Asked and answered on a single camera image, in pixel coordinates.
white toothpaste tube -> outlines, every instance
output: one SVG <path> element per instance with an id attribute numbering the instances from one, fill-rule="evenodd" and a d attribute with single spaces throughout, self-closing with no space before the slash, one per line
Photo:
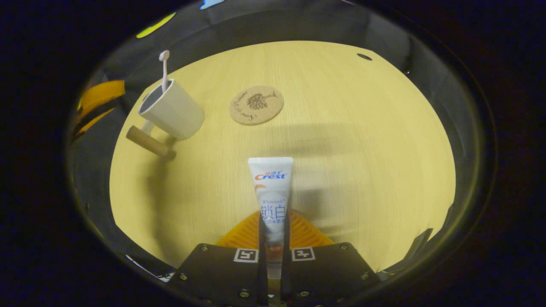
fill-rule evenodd
<path id="1" fill-rule="evenodd" d="M 284 219 L 288 215 L 288 196 L 294 159 L 250 158 L 248 166 L 265 224 L 268 276 L 279 279 L 284 244 Z"/>

light wood surface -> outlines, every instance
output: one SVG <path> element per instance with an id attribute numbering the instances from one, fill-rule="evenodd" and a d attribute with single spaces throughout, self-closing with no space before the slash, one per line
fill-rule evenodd
<path id="1" fill-rule="evenodd" d="M 446 132 L 419 90 L 374 52 L 274 42 L 216 54 L 169 77 L 205 121 L 176 142 L 154 128 L 152 136 L 176 151 L 173 161 L 137 146 L 125 135 L 144 124 L 137 109 L 159 80 L 150 85 L 118 138 L 110 199 L 117 225 L 173 267 L 258 210 L 249 157 L 293 157 L 290 206 L 334 242 L 352 243 L 376 271 L 401 260 L 427 228 L 432 235 L 441 228 L 455 193 Z M 257 85 L 279 89 L 283 110 L 261 125 L 236 123 L 230 101 Z"/>

wooden handle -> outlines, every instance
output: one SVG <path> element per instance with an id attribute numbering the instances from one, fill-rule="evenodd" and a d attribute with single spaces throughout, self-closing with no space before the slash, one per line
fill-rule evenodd
<path id="1" fill-rule="evenodd" d="M 170 150 L 167 145 L 147 135 L 135 126 L 129 128 L 126 137 L 159 157 L 165 157 L 172 160 L 176 156 L 176 152 Z"/>

hole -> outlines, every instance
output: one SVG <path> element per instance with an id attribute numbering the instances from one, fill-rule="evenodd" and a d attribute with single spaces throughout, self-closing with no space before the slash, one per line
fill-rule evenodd
<path id="1" fill-rule="evenodd" d="M 359 57 L 361 57 L 361 58 L 365 58 L 366 60 L 369 60 L 369 61 L 372 60 L 372 58 L 370 58 L 370 57 L 367 56 L 367 55 L 363 55 L 363 54 L 357 54 L 357 55 L 358 55 Z"/>

table surface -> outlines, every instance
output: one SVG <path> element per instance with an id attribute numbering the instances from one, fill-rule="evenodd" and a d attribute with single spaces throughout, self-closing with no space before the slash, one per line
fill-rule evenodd
<path id="1" fill-rule="evenodd" d="M 144 124 L 138 107 L 159 80 L 150 85 L 118 137 L 110 200 L 116 224 L 173 267 L 196 244 L 214 244 L 258 210 L 249 157 L 293 157 L 289 206 L 334 242 L 352 243 L 376 271 L 402 260 L 427 228 L 432 235 L 441 228 L 455 195 L 446 132 L 421 92 L 374 52 L 265 43 L 204 58 L 169 77 L 204 109 L 205 121 L 182 141 L 152 131 L 177 152 L 170 162 L 132 143 L 125 135 Z M 236 123 L 230 101 L 256 85 L 281 91 L 283 110 L 261 125 Z"/>

